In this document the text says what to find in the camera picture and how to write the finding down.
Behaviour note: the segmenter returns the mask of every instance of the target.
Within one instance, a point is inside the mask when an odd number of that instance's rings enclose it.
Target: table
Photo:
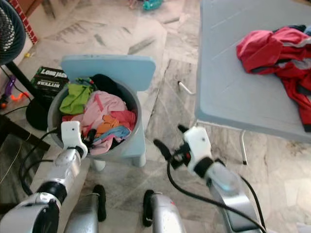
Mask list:
[[[247,74],[236,56],[236,45],[250,31],[293,24],[310,25],[311,7],[292,0],[203,0],[196,117],[310,143],[279,78]]]
[[[7,116],[0,114],[0,147],[4,143],[8,134],[13,134],[14,136],[19,137],[32,145],[36,145],[40,141],[40,138],[34,136],[32,133],[12,122]],[[42,141],[37,147],[48,151],[50,145],[45,141]]]

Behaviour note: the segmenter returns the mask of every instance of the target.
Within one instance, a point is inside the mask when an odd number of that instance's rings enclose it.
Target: marble floor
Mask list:
[[[142,168],[108,162],[98,173],[85,159],[73,191],[64,202],[59,232],[81,195],[95,184],[107,192],[107,219],[99,223],[101,233],[151,233],[141,223],[142,199],[146,189],[169,195],[175,201],[189,233],[223,233],[218,210],[186,197],[169,183],[165,161],[152,144],[163,140],[171,149],[181,144],[179,123],[194,123],[195,97],[177,87],[181,80],[195,91],[198,57],[199,0],[165,0],[150,12],[130,10],[126,0],[72,0],[66,16],[48,18],[51,27],[41,27],[40,42],[19,67],[32,77],[39,66],[59,67],[67,54],[137,54],[151,56],[156,71],[150,87],[138,92],[142,106],[147,163]],[[35,14],[30,22],[38,20]],[[24,110],[10,118],[35,135],[24,118]],[[279,233],[298,233],[297,223],[311,224],[311,146],[277,137],[247,132],[245,134],[248,166],[242,165],[239,131],[205,126],[214,157],[220,157],[233,171],[243,175],[258,194],[266,226]],[[45,154],[54,158],[60,151],[52,144]],[[39,186],[49,164],[41,164],[32,189]],[[204,182],[182,168],[173,174],[184,188],[210,197]]]

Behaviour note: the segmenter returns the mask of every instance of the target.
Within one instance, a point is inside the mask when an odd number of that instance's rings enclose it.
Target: fan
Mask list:
[[[49,105],[13,62],[22,51],[25,39],[24,25],[18,13],[6,0],[0,0],[0,66],[5,65],[33,95],[26,110],[28,122],[36,129],[46,130]]]

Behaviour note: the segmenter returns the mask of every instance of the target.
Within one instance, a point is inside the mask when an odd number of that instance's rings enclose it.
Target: orange cloth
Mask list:
[[[120,126],[121,124],[115,118],[110,115],[103,116],[103,123],[101,123],[96,130],[96,137],[99,137],[103,133],[107,132],[108,130]]]

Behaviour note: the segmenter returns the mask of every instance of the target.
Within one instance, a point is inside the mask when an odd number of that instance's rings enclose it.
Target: box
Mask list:
[[[63,70],[49,67],[40,67],[31,80],[33,86],[40,90],[48,102],[52,102],[68,82],[67,75]]]

